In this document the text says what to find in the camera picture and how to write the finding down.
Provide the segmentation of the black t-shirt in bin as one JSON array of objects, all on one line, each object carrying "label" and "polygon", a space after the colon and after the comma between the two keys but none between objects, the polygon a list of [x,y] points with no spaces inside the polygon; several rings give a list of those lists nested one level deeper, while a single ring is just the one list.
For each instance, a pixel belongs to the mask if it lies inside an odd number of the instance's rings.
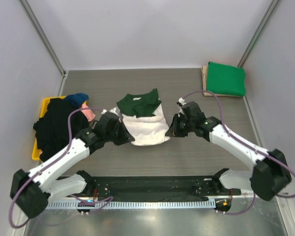
[{"label": "black t-shirt in bin", "polygon": [[44,162],[66,147],[69,143],[68,116],[74,107],[64,99],[54,98],[47,106],[47,112],[34,125],[37,148],[41,150],[39,159]]}]

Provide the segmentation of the yellow plastic bin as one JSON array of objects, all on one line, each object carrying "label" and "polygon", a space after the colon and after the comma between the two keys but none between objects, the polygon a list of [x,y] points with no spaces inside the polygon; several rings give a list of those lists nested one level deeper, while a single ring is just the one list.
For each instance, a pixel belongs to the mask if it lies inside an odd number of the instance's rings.
[{"label": "yellow plastic bin", "polygon": [[[47,106],[50,103],[50,100],[54,99],[54,98],[64,99],[65,96],[46,97],[46,98],[44,98],[43,101],[42,101],[42,106],[41,106],[39,118],[44,117],[45,113],[47,112]],[[37,148],[37,139],[35,138],[34,145],[33,145],[33,150],[32,150],[32,155],[31,155],[32,160],[39,161],[40,160],[39,159],[40,154],[41,154],[41,150]]]}]

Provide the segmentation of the pink garment in bin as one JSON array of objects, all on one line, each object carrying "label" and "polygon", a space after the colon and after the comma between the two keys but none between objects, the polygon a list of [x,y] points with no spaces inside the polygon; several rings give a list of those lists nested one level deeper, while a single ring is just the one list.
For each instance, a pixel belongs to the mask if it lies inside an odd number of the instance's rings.
[{"label": "pink garment in bin", "polygon": [[87,118],[88,122],[93,121],[95,119],[95,117],[96,117],[96,115],[93,113],[93,111],[85,103],[83,103],[81,105],[81,112]]}]

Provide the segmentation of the white and green raglan t-shirt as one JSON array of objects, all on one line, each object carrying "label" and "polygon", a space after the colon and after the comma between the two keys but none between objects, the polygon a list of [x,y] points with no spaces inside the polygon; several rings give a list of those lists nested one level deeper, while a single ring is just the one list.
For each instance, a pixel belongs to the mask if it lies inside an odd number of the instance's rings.
[{"label": "white and green raglan t-shirt", "polygon": [[166,136],[169,126],[166,122],[158,90],[140,95],[127,94],[117,102],[122,121],[134,138],[134,146],[154,146],[170,140]]}]

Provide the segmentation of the blue garment in bin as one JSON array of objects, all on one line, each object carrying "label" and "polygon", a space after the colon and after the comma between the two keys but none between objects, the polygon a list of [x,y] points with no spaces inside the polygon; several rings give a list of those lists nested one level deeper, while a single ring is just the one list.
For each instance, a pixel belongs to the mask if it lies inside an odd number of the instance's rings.
[{"label": "blue garment in bin", "polygon": [[64,101],[68,102],[74,107],[81,107],[89,99],[89,96],[85,93],[76,93],[68,95],[64,98]]}]

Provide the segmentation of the folded bright green t-shirt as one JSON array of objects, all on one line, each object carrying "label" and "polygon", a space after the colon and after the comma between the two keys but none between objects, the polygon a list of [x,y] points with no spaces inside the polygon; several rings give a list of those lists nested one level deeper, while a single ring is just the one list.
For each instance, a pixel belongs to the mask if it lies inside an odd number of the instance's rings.
[{"label": "folded bright green t-shirt", "polygon": [[243,68],[209,62],[206,89],[215,94],[243,97],[246,95],[245,76]]}]

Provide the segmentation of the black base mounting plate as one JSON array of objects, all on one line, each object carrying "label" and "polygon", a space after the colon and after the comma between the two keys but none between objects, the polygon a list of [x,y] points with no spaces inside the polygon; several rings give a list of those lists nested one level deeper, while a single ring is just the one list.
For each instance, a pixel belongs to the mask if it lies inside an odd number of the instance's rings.
[{"label": "black base mounting plate", "polygon": [[94,177],[90,190],[77,197],[112,196],[115,202],[192,202],[211,196],[241,195],[226,189],[214,176]]}]

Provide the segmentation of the aluminium corner post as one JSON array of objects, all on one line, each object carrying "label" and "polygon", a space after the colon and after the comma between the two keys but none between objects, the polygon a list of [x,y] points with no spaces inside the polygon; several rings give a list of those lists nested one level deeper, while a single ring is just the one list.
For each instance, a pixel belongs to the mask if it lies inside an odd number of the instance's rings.
[{"label": "aluminium corner post", "polygon": [[239,63],[237,65],[238,68],[243,68],[246,61],[248,60],[249,56],[251,55],[253,49],[257,45],[259,39],[261,38],[262,34],[266,30],[271,18],[275,14],[276,10],[278,9],[282,0],[271,0],[269,6],[267,7],[264,15],[261,18],[252,38],[250,39]]},{"label": "aluminium corner post", "polygon": [[51,43],[49,42],[41,24],[39,23],[39,20],[37,19],[34,11],[32,10],[32,7],[30,6],[29,2],[27,0],[18,0],[21,7],[23,8],[25,14],[27,15],[29,21],[31,22],[34,30],[36,31],[38,37],[40,38],[42,44],[44,45],[46,51],[50,55],[53,63],[55,64],[56,68],[60,72],[60,74],[64,77],[66,74],[65,69],[63,68],[59,58],[56,55],[56,52],[54,51]]}]

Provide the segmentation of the left aluminium corner post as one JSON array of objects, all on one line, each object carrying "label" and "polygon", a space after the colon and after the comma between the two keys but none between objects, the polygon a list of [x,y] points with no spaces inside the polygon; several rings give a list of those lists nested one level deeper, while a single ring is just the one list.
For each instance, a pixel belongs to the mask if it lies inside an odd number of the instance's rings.
[{"label": "left aluminium corner post", "polygon": [[40,38],[42,44],[44,45],[46,51],[50,55],[53,63],[55,64],[56,68],[60,72],[60,74],[64,77],[66,74],[65,69],[63,68],[59,58],[56,55],[56,52],[54,51],[51,43],[49,42],[41,24],[39,23],[39,20],[37,19],[34,11],[32,10],[32,7],[30,6],[29,2],[27,0],[18,0],[21,7],[23,8],[25,14],[27,15],[29,21],[31,22],[34,30],[36,31],[38,37]]}]

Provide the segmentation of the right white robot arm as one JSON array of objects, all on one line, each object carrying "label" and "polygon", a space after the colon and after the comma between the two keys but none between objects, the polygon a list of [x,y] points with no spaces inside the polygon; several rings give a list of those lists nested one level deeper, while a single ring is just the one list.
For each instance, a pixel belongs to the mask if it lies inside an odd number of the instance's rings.
[{"label": "right white robot arm", "polygon": [[189,133],[194,133],[197,137],[222,147],[249,169],[226,169],[218,173],[218,179],[211,183],[216,194],[222,195],[229,189],[236,188],[253,191],[259,198],[270,201],[292,181],[281,151],[268,151],[247,141],[229,130],[216,117],[207,118],[194,101],[186,103],[180,99],[177,105],[180,111],[174,115],[167,136],[184,138]]}]

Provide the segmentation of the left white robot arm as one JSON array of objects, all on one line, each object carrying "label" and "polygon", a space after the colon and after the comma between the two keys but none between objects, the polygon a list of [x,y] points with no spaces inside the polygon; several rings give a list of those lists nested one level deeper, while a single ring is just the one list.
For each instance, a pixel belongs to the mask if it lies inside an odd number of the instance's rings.
[{"label": "left white robot arm", "polygon": [[105,112],[94,128],[81,130],[69,144],[39,166],[25,172],[20,169],[13,175],[10,190],[12,203],[33,219],[48,204],[63,197],[81,193],[90,196],[94,192],[92,177],[85,171],[58,180],[73,165],[112,142],[116,146],[134,141],[115,112]]}]

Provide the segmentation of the folded beige t-shirt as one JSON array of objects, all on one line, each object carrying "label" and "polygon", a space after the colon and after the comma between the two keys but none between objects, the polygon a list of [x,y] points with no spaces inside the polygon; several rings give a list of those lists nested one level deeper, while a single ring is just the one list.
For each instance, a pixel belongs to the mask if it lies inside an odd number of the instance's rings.
[{"label": "folded beige t-shirt", "polygon": [[[202,73],[202,84],[203,84],[203,90],[207,89],[207,70],[208,70],[208,66],[204,65],[201,68],[201,73]],[[226,95],[226,94],[215,94],[216,96],[228,96],[228,97],[238,97],[235,95]]]}]

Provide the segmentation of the right aluminium corner post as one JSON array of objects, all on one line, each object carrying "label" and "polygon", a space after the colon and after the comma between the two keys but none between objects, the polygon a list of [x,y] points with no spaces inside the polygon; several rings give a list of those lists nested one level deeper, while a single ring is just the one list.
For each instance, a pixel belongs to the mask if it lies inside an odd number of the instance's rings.
[{"label": "right aluminium corner post", "polygon": [[269,6],[267,7],[264,15],[261,18],[252,38],[250,39],[239,63],[237,65],[238,68],[243,68],[246,61],[248,60],[249,56],[251,55],[253,49],[257,45],[259,39],[261,38],[262,34],[266,30],[271,18],[275,14],[276,10],[278,9],[282,0],[271,0]]}]

